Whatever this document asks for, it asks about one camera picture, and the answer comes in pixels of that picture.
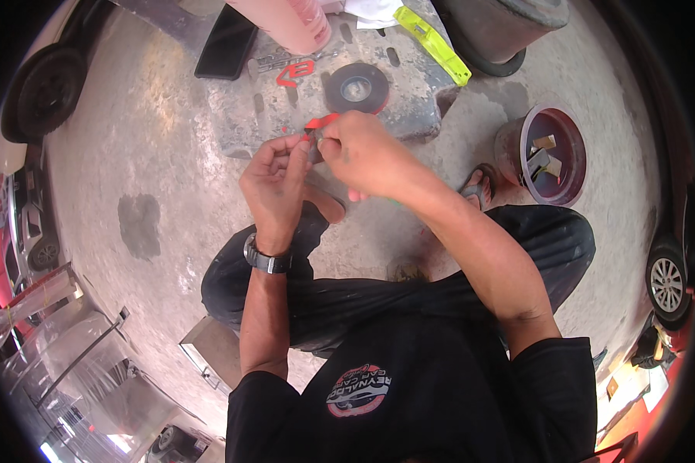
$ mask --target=watch strap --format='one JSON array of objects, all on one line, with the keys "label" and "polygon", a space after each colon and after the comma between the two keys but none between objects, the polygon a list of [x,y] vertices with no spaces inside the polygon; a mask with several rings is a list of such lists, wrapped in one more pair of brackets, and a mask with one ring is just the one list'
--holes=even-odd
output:
[{"label": "watch strap", "polygon": [[286,273],[291,268],[291,254],[271,257],[260,253],[255,243],[255,234],[251,234],[244,242],[244,260],[248,264],[265,273]]}]

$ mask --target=black t-shirt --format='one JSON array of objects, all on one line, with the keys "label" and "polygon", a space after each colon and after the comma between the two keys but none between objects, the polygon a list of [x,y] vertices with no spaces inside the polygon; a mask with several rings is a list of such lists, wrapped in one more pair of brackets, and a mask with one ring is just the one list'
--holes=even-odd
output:
[{"label": "black t-shirt", "polygon": [[575,461],[597,426],[588,338],[512,362],[486,325],[403,316],[351,333],[299,395],[256,371],[229,397],[227,463]]}]

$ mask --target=plastic wrap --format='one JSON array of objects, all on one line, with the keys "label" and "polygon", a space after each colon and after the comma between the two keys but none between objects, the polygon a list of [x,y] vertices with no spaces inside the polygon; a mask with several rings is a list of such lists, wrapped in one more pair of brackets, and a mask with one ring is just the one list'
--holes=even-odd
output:
[{"label": "plastic wrap", "polygon": [[37,410],[24,421],[47,455],[64,463],[136,463],[183,412],[146,379],[129,344],[109,331],[111,321],[89,304],[83,307],[83,299],[44,320],[9,359],[3,376],[25,415],[32,414],[31,406]]},{"label": "plastic wrap", "polygon": [[15,297],[4,309],[0,309],[0,348],[10,336],[16,322],[56,304],[75,292],[67,267],[60,267]]}]

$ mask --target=metal rod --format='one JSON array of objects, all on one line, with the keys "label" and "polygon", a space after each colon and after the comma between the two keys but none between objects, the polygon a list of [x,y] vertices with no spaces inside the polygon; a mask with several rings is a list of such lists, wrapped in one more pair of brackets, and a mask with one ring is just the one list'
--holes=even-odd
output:
[{"label": "metal rod", "polygon": [[101,336],[98,336],[98,338],[95,339],[95,340],[93,341],[93,344],[91,344],[91,345],[88,346],[85,350],[83,350],[82,353],[74,360],[74,362],[72,362],[71,364],[69,364],[69,366],[65,369],[65,371],[63,371],[62,374],[59,375],[59,377],[57,378],[57,380],[56,380],[54,383],[52,383],[51,386],[49,386],[49,389],[46,390],[46,394],[44,394],[43,396],[41,396],[40,399],[38,399],[38,402],[36,403],[36,408],[39,408],[39,407],[41,406],[41,404],[44,403],[44,400],[46,400],[46,397],[49,397],[49,394],[51,394],[52,392],[54,392],[54,390],[57,388],[57,385],[59,385],[59,382],[60,382],[62,379],[64,379],[64,377],[67,376],[67,375],[70,373],[70,371],[71,371],[78,363],[80,363],[80,361],[81,361],[83,358],[85,358],[85,356],[87,355],[87,353],[89,353],[89,352],[93,349],[93,347],[97,346],[98,343],[99,343],[100,341],[102,341],[103,339],[105,339],[105,337],[108,336],[109,333],[111,333],[117,326],[119,326],[119,323],[120,323],[120,320],[117,321],[116,323],[112,324],[112,325],[110,326],[110,328],[108,328],[107,330],[103,331],[103,334],[102,334]]}]

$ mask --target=concrete slab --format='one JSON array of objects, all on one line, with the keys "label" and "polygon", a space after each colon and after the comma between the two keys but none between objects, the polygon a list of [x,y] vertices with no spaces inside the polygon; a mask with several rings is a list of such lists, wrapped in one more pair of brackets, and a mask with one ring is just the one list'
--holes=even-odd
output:
[{"label": "concrete slab", "polygon": [[[642,97],[611,32],[592,6],[571,3],[571,20],[528,48],[509,78],[475,75],[442,121],[440,135],[412,146],[454,188],[479,162],[493,162],[493,137],[541,101],[563,102],[580,121],[588,180],[575,209],[597,242],[592,267],[556,314],[565,336],[607,346],[599,377],[637,335],[648,312],[646,255],[658,219],[654,142]],[[210,260],[251,223],[236,180],[246,162],[227,158],[212,107],[221,84],[193,77],[195,62],[175,41],[116,11],[70,119],[46,140],[65,256],[109,314],[125,305],[124,328],[139,362],[175,400],[219,435],[226,397],[198,375],[176,345],[205,315],[200,283]],[[324,165],[313,180],[346,199]],[[531,202],[506,189],[498,204]],[[385,265],[423,249],[434,279],[457,265],[407,210],[385,199],[348,205],[311,256],[315,276],[383,279]],[[290,377],[303,389],[323,363],[292,351]]]}]

